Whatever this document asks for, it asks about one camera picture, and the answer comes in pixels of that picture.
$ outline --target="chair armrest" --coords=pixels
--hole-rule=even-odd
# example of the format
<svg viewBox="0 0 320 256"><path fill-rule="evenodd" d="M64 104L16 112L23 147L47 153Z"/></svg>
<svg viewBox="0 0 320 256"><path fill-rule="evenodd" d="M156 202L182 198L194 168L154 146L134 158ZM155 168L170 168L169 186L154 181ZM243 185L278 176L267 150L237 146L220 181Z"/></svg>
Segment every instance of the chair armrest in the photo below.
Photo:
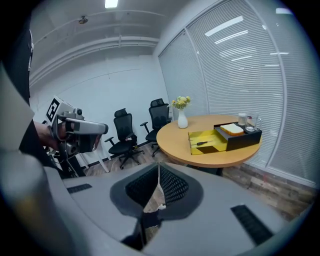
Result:
<svg viewBox="0 0 320 256"><path fill-rule="evenodd" d="M131 138L135 133L134 132L131 132L127 137L125 137L126 139L129 139Z"/></svg>
<svg viewBox="0 0 320 256"><path fill-rule="evenodd" d="M104 142L111 142L111 144L112 144L112 146L114 146L115 144L114 144L114 142L112 141L112 139L113 139L114 137L110 137L110 138L108 138L108 139L106 139Z"/></svg>
<svg viewBox="0 0 320 256"><path fill-rule="evenodd" d="M144 126L144 128L146 129L147 133L149 134L149 130L148 130L148 127L147 127L147 123L148 122L143 122L142 124L140 124L140 126Z"/></svg>

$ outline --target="toast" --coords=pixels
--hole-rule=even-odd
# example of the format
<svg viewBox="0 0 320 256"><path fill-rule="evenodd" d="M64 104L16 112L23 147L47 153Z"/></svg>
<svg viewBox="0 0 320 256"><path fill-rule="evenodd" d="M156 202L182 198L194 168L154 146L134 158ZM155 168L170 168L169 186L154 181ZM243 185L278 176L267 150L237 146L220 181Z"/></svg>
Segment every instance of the toast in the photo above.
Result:
<svg viewBox="0 0 320 256"><path fill-rule="evenodd" d="M229 134L231 136L239 136L239 135L242 135L245 133L244 129L235 125L234 123L221 125L220 128L221 128L221 130L225 131L227 134Z"/></svg>

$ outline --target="person's hand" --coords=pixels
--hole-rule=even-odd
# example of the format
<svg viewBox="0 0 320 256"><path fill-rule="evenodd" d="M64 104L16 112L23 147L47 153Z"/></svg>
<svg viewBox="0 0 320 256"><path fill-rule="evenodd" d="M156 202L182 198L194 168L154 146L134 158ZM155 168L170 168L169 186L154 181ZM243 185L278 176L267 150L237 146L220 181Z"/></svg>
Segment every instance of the person's hand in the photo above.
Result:
<svg viewBox="0 0 320 256"><path fill-rule="evenodd" d="M50 147L54 150L59 150L58 148L58 141L55 140L50 132L50 126L46 124L42 124L39 122L34 122L34 126L36 132L40 138L41 145L44 147ZM66 138L66 123L62 122L58 125L58 135L61 139Z"/></svg>

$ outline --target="table leg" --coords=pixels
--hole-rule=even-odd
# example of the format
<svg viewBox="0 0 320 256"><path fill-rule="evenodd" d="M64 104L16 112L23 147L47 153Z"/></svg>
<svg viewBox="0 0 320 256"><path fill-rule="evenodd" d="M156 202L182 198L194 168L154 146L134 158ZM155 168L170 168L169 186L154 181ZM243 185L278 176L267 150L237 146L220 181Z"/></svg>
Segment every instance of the table leg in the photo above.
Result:
<svg viewBox="0 0 320 256"><path fill-rule="evenodd" d="M218 175L218 176L221 176L221 177L222 177L222 176L223 176L223 175L222 175L223 169L224 169L223 167L217 168L215 175Z"/></svg>
<svg viewBox="0 0 320 256"><path fill-rule="evenodd" d="M213 175L217 175L217 176L223 176L222 175L222 171L223 171L223 167L220 167L220 168L206 168L206 167L199 167L199 166L193 166L193 165L190 165L188 164L187 167L190 167L190 168L193 168L193 169L196 169L198 171L202 171L202 172L205 172L205 173L208 173L208 174L213 174Z"/></svg>

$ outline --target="glass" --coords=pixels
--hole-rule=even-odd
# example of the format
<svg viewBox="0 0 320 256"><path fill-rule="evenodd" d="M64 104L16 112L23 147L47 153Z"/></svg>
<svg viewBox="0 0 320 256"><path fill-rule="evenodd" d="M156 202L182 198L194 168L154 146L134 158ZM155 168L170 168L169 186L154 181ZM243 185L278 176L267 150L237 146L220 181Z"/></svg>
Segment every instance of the glass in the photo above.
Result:
<svg viewBox="0 0 320 256"><path fill-rule="evenodd" d="M257 131L257 130L261 129L261 127L262 127L262 120L259 117L259 114L254 113L254 114L247 115L246 122L245 122L245 129L248 132Z"/></svg>
<svg viewBox="0 0 320 256"><path fill-rule="evenodd" d="M239 126L245 126L247 120L247 114L246 113L239 113L238 115L238 125Z"/></svg>

